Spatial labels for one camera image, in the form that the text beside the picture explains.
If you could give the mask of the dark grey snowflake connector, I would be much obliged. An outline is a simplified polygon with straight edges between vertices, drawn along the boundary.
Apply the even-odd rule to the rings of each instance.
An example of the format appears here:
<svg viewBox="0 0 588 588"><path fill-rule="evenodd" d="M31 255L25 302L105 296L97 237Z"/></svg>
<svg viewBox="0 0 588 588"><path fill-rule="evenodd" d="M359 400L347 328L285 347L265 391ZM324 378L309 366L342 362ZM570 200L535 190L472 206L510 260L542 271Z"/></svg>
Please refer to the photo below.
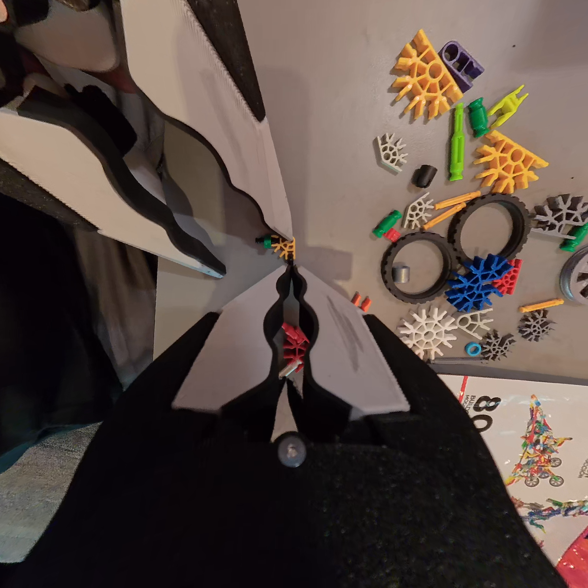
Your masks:
<svg viewBox="0 0 588 588"><path fill-rule="evenodd" d="M506 357L516 343L512 334L501 335L496 329L486 334L481 342L481 357L488 361L496 361Z"/></svg>
<svg viewBox="0 0 588 588"><path fill-rule="evenodd" d="M518 334L526 341L539 342L553 330L554 324L547 309L526 312L518 323Z"/></svg>

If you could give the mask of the red connector with rod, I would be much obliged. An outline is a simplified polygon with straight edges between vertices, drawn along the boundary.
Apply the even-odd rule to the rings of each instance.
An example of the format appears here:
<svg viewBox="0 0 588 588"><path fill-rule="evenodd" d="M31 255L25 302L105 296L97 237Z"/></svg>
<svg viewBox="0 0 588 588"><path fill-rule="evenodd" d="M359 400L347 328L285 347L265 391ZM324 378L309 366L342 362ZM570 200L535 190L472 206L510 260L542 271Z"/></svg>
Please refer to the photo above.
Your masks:
<svg viewBox="0 0 588 588"><path fill-rule="evenodd" d="M284 365L279 372L279 377L284 379L303 369L309 340L298 326L284 322L282 329L284 334L282 347Z"/></svg>

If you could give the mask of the red fan connector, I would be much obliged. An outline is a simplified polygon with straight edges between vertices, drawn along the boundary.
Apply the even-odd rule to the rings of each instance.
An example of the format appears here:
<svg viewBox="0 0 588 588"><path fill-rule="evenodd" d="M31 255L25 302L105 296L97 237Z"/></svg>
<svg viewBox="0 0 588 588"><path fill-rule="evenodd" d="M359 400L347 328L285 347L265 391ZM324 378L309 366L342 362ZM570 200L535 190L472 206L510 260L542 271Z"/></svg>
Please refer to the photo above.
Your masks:
<svg viewBox="0 0 588 588"><path fill-rule="evenodd" d="M496 288L501 296L514 294L523 261L521 259L513 259L509 261L509 264L511 266L510 271L505 273L500 279L492 282L492 286Z"/></svg>

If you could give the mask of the white snowflake connector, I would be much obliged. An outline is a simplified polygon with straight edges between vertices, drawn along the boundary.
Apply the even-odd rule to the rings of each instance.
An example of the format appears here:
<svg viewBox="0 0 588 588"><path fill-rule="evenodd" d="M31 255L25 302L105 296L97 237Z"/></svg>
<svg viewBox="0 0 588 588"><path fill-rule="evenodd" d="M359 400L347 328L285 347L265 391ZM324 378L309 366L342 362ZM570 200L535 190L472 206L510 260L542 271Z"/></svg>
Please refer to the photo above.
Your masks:
<svg viewBox="0 0 588 588"><path fill-rule="evenodd" d="M437 356L443 356L440 347L451 348L451 342L457 338L451 334L458 328L456 320L436 305L410 314L413 321L402 320L398 327L401 341L423 360L432 361Z"/></svg>

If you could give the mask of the lime green rod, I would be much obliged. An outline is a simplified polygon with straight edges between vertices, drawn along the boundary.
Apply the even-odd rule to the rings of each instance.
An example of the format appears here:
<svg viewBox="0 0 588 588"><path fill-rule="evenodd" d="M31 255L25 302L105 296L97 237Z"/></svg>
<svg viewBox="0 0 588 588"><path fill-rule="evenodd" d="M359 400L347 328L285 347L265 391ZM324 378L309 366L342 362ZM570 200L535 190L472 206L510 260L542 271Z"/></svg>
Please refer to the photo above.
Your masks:
<svg viewBox="0 0 588 588"><path fill-rule="evenodd" d="M464 105L457 104L453 109L453 132L450 147L449 180L463 179L465 160L465 133L464 133Z"/></svg>

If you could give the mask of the printed toy packaging bag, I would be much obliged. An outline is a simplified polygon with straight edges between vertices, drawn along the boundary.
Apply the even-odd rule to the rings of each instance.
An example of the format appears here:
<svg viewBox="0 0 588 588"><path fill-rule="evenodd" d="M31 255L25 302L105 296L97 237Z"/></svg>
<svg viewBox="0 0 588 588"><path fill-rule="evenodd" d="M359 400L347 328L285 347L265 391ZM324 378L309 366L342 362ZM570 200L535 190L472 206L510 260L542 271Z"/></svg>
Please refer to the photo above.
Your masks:
<svg viewBox="0 0 588 588"><path fill-rule="evenodd" d="M587 386L442 375L489 447L527 530L587 587Z"/></svg>

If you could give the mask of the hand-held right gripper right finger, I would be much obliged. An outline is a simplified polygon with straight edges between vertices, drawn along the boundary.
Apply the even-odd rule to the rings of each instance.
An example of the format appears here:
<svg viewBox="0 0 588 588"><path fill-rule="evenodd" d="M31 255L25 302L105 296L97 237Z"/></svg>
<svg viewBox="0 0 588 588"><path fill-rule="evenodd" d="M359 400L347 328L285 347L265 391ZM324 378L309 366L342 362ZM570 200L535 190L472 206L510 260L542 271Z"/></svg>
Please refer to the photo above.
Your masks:
<svg viewBox="0 0 588 588"><path fill-rule="evenodd" d="M364 436L374 417L405 420L409 402L364 319L365 313L304 268L294 268L299 322L309 340L302 398L295 417L303 434L337 442Z"/></svg>

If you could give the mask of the person's black top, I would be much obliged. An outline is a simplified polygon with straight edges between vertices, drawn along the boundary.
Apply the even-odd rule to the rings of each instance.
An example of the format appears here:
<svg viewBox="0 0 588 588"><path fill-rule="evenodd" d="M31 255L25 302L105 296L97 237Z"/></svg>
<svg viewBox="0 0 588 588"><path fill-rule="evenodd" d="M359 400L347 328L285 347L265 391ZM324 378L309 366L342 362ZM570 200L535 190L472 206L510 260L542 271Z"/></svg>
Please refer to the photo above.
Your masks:
<svg viewBox="0 0 588 588"><path fill-rule="evenodd" d="M43 438L102 421L121 392L69 235L1 195L1 472Z"/></svg>

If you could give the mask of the black rubber tyre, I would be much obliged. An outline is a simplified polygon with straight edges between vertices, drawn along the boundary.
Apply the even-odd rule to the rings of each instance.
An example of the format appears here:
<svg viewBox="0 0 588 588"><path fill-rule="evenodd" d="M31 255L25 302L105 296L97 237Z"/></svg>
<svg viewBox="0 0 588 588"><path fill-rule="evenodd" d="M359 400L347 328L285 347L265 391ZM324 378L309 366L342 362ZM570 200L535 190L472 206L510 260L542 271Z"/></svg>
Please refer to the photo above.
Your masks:
<svg viewBox="0 0 588 588"><path fill-rule="evenodd" d="M447 230L447 240L453 246L458 261L464 266L473 261L462 246L462 231L468 218L482 207L496 204L503 207L511 217L511 235L506 245L497 253L498 256L512 260L522 250L531 231L530 213L524 203L516 196L505 194L480 195L466 203L452 218Z"/></svg>
<svg viewBox="0 0 588 588"><path fill-rule="evenodd" d="M401 250L417 241L427 241L438 248L442 255L443 267L436 282L427 290L418 293L406 293L399 289L393 282L392 269L396 257ZM413 232L399 238L393 243L384 254L381 263L381 276L387 290L397 299L405 303L418 304L426 303L440 296L445 284L451 279L453 272L458 268L459 260L457 252L447 239L434 232Z"/></svg>

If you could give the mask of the lime clip connector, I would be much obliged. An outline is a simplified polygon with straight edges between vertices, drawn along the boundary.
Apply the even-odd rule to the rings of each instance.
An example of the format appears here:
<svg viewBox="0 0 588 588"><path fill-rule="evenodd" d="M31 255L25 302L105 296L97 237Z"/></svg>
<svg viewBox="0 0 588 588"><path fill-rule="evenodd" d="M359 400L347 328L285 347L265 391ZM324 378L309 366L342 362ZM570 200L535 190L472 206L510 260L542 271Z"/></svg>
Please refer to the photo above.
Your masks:
<svg viewBox="0 0 588 588"><path fill-rule="evenodd" d="M496 129L504 124L513 114L515 114L522 104L522 102L529 96L525 93L521 96L518 94L525 87L525 85L519 86L515 91L508 93L490 109L487 110L488 116L496 114L496 120L489 126L489 129Z"/></svg>

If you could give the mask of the yellow fan connector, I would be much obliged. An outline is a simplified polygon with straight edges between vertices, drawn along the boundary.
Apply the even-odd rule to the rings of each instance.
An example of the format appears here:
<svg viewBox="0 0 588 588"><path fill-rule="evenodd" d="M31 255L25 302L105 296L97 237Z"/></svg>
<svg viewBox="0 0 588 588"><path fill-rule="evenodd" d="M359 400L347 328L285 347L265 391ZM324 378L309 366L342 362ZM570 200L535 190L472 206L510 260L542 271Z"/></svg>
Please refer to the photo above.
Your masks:
<svg viewBox="0 0 588 588"><path fill-rule="evenodd" d="M394 69L404 74L394 80L391 88L398 90L396 100L412 94L404 113L411 112L414 119L423 116L427 109L431 120L463 98L463 92L422 29L404 46Z"/></svg>
<svg viewBox="0 0 588 588"><path fill-rule="evenodd" d="M474 178L481 180L481 187L491 188L494 194L511 195L516 189L528 188L530 182L538 180L534 169L549 165L497 130L488 132L484 139L489 144L477 148L480 158L474 164L487 164L487 168Z"/></svg>

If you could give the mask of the person's grey trousers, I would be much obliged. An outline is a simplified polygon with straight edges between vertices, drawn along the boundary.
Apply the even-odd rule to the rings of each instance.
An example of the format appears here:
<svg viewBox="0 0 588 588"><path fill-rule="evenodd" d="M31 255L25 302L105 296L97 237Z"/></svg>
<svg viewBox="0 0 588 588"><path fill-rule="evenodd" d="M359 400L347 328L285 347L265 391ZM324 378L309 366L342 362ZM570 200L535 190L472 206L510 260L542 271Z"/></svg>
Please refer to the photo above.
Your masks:
<svg viewBox="0 0 588 588"><path fill-rule="evenodd" d="M97 232L71 233L95 332L126 389L153 359L158 258Z"/></svg>

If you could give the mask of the dark grey fan connector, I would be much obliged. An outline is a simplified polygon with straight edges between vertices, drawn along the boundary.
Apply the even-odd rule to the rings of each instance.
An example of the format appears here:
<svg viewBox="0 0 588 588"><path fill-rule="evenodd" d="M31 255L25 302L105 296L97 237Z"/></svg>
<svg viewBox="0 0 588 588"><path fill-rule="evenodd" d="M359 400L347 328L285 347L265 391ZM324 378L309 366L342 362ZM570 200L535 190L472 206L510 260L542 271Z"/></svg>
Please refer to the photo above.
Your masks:
<svg viewBox="0 0 588 588"><path fill-rule="evenodd" d="M587 198L562 194L547 198L534 207L531 231L554 238L572 240L575 236L566 228L583 226L587 220Z"/></svg>

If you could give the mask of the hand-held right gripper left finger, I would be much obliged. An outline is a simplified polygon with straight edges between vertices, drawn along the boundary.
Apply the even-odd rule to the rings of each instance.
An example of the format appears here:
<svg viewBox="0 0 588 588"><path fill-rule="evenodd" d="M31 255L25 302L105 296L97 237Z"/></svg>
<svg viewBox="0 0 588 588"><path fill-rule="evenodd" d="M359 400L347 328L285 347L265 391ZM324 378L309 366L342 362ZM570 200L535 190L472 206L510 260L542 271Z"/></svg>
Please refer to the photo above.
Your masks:
<svg viewBox="0 0 588 588"><path fill-rule="evenodd" d="M274 342L283 324L291 267L277 269L226 304L172 402L239 425L269 441L282 391Z"/></svg>

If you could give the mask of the light grey fan connector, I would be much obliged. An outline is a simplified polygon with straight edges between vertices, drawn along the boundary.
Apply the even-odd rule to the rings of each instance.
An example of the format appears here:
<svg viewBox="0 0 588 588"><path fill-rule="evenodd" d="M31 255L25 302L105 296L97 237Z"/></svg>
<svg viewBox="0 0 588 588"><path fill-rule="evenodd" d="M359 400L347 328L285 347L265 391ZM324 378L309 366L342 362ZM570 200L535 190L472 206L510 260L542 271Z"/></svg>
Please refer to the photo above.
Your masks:
<svg viewBox="0 0 588 588"><path fill-rule="evenodd" d="M379 152L379 161L387 169L400 173L407 162L408 152L406 143L402 137L397 138L395 133L378 135L376 137Z"/></svg>

